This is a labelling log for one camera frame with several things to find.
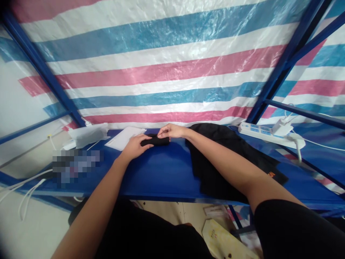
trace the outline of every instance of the white paper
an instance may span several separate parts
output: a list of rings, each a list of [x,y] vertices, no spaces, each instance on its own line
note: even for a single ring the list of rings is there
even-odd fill
[[[126,147],[131,137],[135,137],[145,132],[146,129],[128,126],[115,137],[113,137],[108,143],[106,143],[105,146],[122,151]]]

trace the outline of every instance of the person's left hand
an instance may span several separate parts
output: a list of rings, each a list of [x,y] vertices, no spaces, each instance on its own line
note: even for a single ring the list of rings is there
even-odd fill
[[[144,134],[140,134],[138,136],[132,137],[129,140],[125,149],[122,151],[120,156],[123,159],[127,160],[128,162],[134,158],[137,158],[142,153],[144,153],[146,150],[153,147],[152,144],[148,144],[148,145],[145,145],[143,147],[140,145],[140,142],[142,142],[143,140],[147,140],[147,139],[152,139],[152,138],[149,136],[146,136]]]

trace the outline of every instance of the black clothing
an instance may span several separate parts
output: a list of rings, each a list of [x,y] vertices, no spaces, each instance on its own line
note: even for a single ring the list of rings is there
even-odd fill
[[[70,215],[71,224],[85,199]],[[299,204],[267,200],[256,208],[254,224],[265,259],[342,258],[345,233]],[[190,226],[174,226],[118,199],[95,258],[212,258]]]
[[[199,123],[194,124],[190,129],[243,156],[265,173],[273,176],[273,179],[281,185],[287,182],[288,178],[276,169],[279,161],[253,148],[227,126]],[[186,140],[186,145],[192,157],[193,174],[201,180],[200,192],[216,199],[248,204],[247,198],[230,185],[196,147],[188,140]]]
[[[158,138],[157,134],[146,134],[149,137],[152,137],[152,139],[149,140],[143,140],[140,142],[141,146],[146,146],[148,144],[152,144],[154,146],[167,146],[170,144],[169,137],[166,138]]]

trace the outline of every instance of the blue stripe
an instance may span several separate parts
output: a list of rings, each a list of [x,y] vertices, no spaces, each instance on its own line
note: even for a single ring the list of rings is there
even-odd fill
[[[289,80],[284,81],[275,96],[277,97],[288,96],[288,94],[292,91],[296,83],[297,81],[289,81]]]
[[[0,37],[0,56],[5,62],[13,60],[28,61],[17,43],[11,39]]]
[[[345,11],[345,1],[344,0],[337,0],[331,10],[326,15],[325,19],[336,17],[342,14]]]
[[[193,89],[178,92],[128,96],[96,96],[73,99],[78,109],[103,108],[114,106],[147,106],[177,103],[210,103],[230,101],[236,97],[256,97],[264,82],[247,82],[240,86]],[[54,110],[56,104],[46,107]]]
[[[323,46],[309,67],[345,67],[345,44]]]
[[[103,28],[69,38],[38,42],[36,46],[47,62],[54,62],[208,41],[298,22],[308,3],[267,0]]]
[[[334,105],[333,107],[324,107],[317,104],[298,104],[295,106],[316,113],[324,113],[330,116],[345,116],[345,105]],[[276,109],[276,111],[272,115],[272,117],[279,116],[285,116],[284,110]]]
[[[44,107],[43,109],[49,115],[49,117],[57,116],[66,111],[66,109],[62,106],[61,103],[48,105],[47,107]]]

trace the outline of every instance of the power strip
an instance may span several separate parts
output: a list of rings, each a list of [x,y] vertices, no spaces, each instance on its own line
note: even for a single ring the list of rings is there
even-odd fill
[[[238,126],[238,132],[247,136],[259,138],[275,144],[287,146],[294,149],[296,148],[296,143],[294,141],[289,140],[286,136],[281,137],[273,135],[272,128],[269,127],[242,122]],[[288,136],[297,139],[298,147],[300,149],[305,146],[305,141],[304,139],[302,139],[300,135],[295,133],[289,133]]]

